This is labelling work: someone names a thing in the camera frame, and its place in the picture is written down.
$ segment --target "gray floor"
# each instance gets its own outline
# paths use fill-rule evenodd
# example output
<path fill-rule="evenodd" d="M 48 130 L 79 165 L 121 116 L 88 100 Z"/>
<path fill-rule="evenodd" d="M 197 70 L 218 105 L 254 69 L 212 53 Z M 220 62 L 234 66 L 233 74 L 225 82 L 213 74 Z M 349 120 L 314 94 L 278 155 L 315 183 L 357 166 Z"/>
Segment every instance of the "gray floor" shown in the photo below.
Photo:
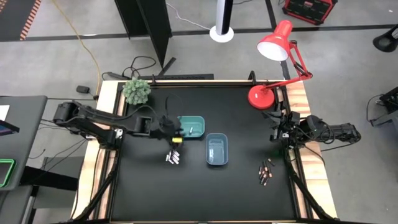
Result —
<path fill-rule="evenodd" d="M 284 15 L 278 1 L 271 1 L 277 21 L 290 19 L 295 27 L 312 26 Z M 113 1 L 58 2 L 80 34 L 124 32 Z M 214 25 L 216 0 L 167 2 L 176 7 L 183 18 L 205 27 Z M 175 11 L 168 10 L 173 31 L 200 29 L 176 19 Z M 398 2 L 395 0 L 347 0 L 336 5 L 322 26 L 393 24 L 397 18 Z M 265 2 L 253 0 L 234 6 L 231 27 L 270 28 Z M 316 31 L 291 35 L 291 39 L 299 42 L 307 67 L 314 74 L 313 79 L 305 82 L 312 113 L 330 124 L 353 123 L 363 137 L 353 146 L 323 153 L 337 213 L 342 220 L 376 223 L 398 220 L 397 131 L 389 124 L 372 128 L 366 121 L 368 99 L 398 84 L 398 50 L 387 54 L 372 45 L 373 38 L 385 31 Z M 43 0 L 29 36 L 49 35 L 73 35 L 73 31 L 50 0 Z M 259 78 L 281 79 L 279 64 L 262 57 L 256 50 L 257 42 L 264 35 L 236 34 L 227 44 L 216 44 L 208 35 L 172 37 L 166 61 L 171 57 L 176 57 L 177 61 L 167 74 L 214 73 L 216 79 L 246 79 L 254 70 Z M 148 38 L 85 40 L 85 44 L 95 55 L 102 72 L 119 73 L 138 55 L 155 57 Z M 76 93 L 76 86 L 87 85 L 95 90 L 95 66 L 76 40 L 0 42 L 0 49 L 2 95 L 89 98 Z M 141 60 L 137 66 L 148 63 Z M 159 72 L 160 67 L 155 66 L 142 74 Z M 60 102 L 49 101 L 44 118 L 51 119 Z M 374 103 L 369 109 L 372 118 L 384 112 Z M 40 158 L 30 160 L 29 165 L 39 167 L 44 156 L 54 156 L 79 139 L 67 131 L 41 129 L 31 156 L 40 154 L 43 149 L 46 151 Z M 84 153 L 83 147 L 74 156 Z M 38 212 L 40 221 L 35 222 L 66 220 L 71 207 Z"/>

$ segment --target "black tabletop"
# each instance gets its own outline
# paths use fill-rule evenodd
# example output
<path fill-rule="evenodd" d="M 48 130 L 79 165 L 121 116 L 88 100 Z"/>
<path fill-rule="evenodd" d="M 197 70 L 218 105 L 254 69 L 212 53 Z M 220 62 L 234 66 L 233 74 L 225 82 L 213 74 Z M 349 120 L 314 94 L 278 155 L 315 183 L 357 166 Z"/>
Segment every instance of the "black tabletop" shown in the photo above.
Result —
<path fill-rule="evenodd" d="M 6 121 L 19 128 L 19 133 L 0 136 L 0 159 L 16 161 L 8 185 L 0 191 L 13 190 L 19 185 L 46 102 L 46 96 L 0 97 L 0 105 L 10 105 Z"/>
<path fill-rule="evenodd" d="M 249 87 L 158 88 L 149 104 L 170 114 L 202 116 L 206 131 L 201 139 L 186 140 L 180 164 L 165 162 L 165 141 L 126 136 L 119 158 L 113 197 L 112 222 L 289 220 L 295 217 L 292 191 L 281 145 L 271 143 L 270 121 L 247 100 Z M 127 109 L 127 114 L 134 110 Z M 139 114 L 152 116 L 149 110 Z M 206 163 L 209 133 L 228 137 L 225 166 Z M 274 177 L 261 186 L 258 168 L 272 158 Z"/>

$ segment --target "green plant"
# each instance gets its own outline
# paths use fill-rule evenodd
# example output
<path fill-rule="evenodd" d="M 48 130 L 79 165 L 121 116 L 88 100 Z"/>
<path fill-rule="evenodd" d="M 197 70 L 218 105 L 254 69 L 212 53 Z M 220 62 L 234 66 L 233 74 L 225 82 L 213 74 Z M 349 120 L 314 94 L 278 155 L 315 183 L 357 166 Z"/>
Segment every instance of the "green plant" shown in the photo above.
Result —
<path fill-rule="evenodd" d="M 149 94 L 150 86 L 145 80 L 138 80 L 133 77 L 123 86 L 123 95 L 126 97 L 126 102 L 132 105 L 146 103 Z"/>

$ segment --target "teal bin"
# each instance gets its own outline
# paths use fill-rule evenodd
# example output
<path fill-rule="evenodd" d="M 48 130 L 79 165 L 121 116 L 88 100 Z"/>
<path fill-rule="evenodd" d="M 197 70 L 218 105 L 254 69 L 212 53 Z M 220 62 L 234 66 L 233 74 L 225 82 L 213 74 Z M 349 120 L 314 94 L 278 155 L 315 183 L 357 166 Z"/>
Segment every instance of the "teal bin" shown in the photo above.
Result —
<path fill-rule="evenodd" d="M 199 138 L 205 133 L 205 119 L 201 116 L 179 116 L 178 118 L 185 138 Z"/>

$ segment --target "desk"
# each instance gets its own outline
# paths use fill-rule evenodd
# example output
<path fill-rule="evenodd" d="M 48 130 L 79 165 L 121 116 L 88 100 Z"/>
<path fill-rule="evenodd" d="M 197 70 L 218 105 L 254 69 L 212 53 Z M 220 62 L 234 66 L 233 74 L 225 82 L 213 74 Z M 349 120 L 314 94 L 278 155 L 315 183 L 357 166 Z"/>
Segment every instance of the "desk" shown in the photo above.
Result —
<path fill-rule="evenodd" d="M 220 80 L 212 80 L 208 82 L 220 82 Z M 233 80 L 231 82 L 250 82 L 248 80 Z M 99 95 L 97 109 L 103 110 L 109 113 L 117 112 L 117 114 L 123 113 L 123 104 L 120 103 L 117 107 L 114 107 L 116 92 L 118 88 L 118 81 L 106 81 L 103 83 L 101 88 L 101 94 Z M 291 110 L 298 111 L 302 116 L 307 116 L 310 114 L 310 109 L 308 106 L 307 96 L 305 94 L 303 83 L 294 83 L 287 86 L 287 95 L 290 103 Z M 320 148 L 317 143 L 311 142 L 308 147 L 314 149 L 317 153 L 320 153 Z M 104 151 L 98 150 L 99 145 L 96 141 L 89 142 L 87 146 L 87 151 L 85 155 L 85 161 L 83 164 L 82 172 L 80 174 L 80 184 L 79 184 L 79 198 L 76 208 L 75 217 L 77 217 L 83 209 L 87 206 L 91 197 L 91 188 L 93 186 L 93 194 L 97 191 L 98 183 L 100 181 L 100 175 L 104 164 Z M 113 164 L 113 153 L 109 157 L 107 172 L 109 172 Z M 335 217 L 336 212 L 333 204 L 333 199 L 331 197 L 331 192 L 326 176 L 326 170 L 322 164 L 322 161 L 312 152 L 301 149 L 300 155 L 302 157 L 302 165 L 305 173 L 305 179 L 307 182 L 307 187 L 309 191 L 313 194 L 317 202 L 324 208 L 324 210 L 331 216 Z M 300 208 L 301 217 L 307 217 L 305 213 L 305 204 L 299 189 L 296 188 L 298 205 Z M 103 195 L 101 205 L 99 208 L 98 218 L 105 218 L 106 214 L 106 204 L 109 199 L 109 188 Z"/>

